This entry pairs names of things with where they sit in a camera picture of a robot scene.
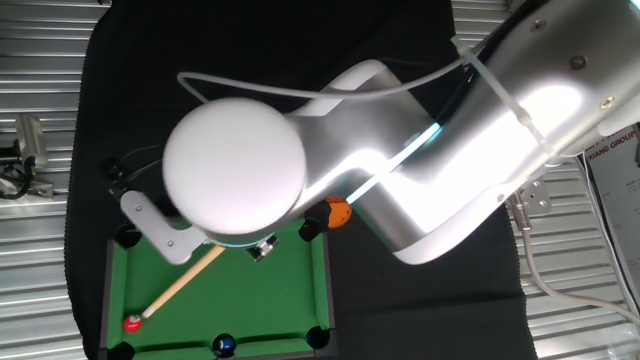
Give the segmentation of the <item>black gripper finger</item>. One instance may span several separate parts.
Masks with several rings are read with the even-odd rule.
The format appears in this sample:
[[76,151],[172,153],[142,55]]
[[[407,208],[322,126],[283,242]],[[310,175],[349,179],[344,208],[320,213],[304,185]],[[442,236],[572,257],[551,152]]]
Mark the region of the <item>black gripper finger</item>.
[[272,235],[268,239],[262,240],[255,246],[248,248],[247,251],[255,262],[259,262],[264,259],[278,245],[278,243],[278,238],[275,235]]

